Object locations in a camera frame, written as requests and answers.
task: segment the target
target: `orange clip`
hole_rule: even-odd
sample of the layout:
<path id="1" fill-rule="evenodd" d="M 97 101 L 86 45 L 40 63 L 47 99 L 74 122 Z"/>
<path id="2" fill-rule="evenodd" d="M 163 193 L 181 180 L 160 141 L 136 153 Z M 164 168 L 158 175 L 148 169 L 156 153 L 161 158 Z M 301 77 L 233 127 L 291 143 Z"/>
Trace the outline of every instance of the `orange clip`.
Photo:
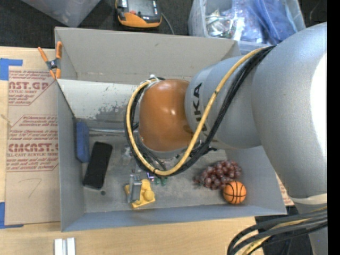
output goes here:
<path id="1" fill-rule="evenodd" d="M 61 70 L 60 70 L 60 60 L 62 58 L 62 48 L 63 48 L 63 44 L 61 41 L 57 42 L 57 47 L 56 47 L 56 58 L 52 61 L 49 61 L 47 59 L 47 56 L 45 54 L 45 52 L 38 47 L 38 50 L 41 54 L 42 59 L 44 60 L 44 62 L 46 62 L 48 68 L 49 68 L 49 73 L 51 74 L 51 76 L 54 79 L 59 79 L 61 77 Z"/>

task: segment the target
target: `orange device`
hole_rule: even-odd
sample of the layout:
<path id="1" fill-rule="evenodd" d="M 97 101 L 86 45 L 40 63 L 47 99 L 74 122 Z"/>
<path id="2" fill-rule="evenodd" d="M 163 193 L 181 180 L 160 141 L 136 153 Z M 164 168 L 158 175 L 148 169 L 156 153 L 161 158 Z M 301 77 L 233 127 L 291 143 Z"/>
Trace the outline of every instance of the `orange device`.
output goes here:
<path id="1" fill-rule="evenodd" d="M 162 21 L 156 0 L 116 0 L 119 23 L 134 28 L 155 28 Z"/>

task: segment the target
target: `gray cardboard box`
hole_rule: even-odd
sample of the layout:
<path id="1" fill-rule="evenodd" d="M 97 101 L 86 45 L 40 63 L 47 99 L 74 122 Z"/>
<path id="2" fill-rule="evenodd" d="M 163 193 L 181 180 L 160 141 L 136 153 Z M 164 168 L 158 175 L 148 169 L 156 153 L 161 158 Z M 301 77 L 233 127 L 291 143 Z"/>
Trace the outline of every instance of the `gray cardboard box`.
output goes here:
<path id="1" fill-rule="evenodd" d="M 152 182 L 155 202 L 137 209 L 127 203 L 124 186 L 136 164 L 124 154 L 122 127 L 132 92 L 150 75 L 190 80 L 202 68 L 240 55 L 235 41 L 78 28 L 56 28 L 55 39 L 63 43 L 62 78 L 57 80 L 62 231 L 286 214 L 276 174 L 262 147 L 212 151 L 169 177 L 165 185 Z M 101 190 L 82 185 L 87 163 L 76 158 L 76 121 L 90 127 L 90 148 L 95 141 L 113 146 Z M 192 182 L 209 164 L 226 158 L 243 168 L 240 180 L 248 195 L 239 205 L 227 204 L 221 192 Z"/>

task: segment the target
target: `white bracket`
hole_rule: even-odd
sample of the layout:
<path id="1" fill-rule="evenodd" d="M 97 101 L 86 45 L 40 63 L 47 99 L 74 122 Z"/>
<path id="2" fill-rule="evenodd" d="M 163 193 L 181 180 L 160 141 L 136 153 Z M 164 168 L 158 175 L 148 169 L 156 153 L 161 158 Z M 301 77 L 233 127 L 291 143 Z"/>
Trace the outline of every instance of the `white bracket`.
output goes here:
<path id="1" fill-rule="evenodd" d="M 75 255 L 75 238 L 55 239 L 54 255 Z"/>

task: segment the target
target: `toy basketball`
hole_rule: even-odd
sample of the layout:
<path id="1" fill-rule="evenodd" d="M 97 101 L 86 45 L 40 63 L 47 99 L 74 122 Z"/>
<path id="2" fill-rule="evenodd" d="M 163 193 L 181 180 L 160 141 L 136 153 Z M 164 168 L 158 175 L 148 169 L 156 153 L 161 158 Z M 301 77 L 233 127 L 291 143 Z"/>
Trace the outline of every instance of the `toy basketball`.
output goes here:
<path id="1" fill-rule="evenodd" d="M 247 190 L 240 181 L 230 181 L 226 183 L 223 190 L 223 197 L 231 204 L 241 203 L 247 196 Z"/>

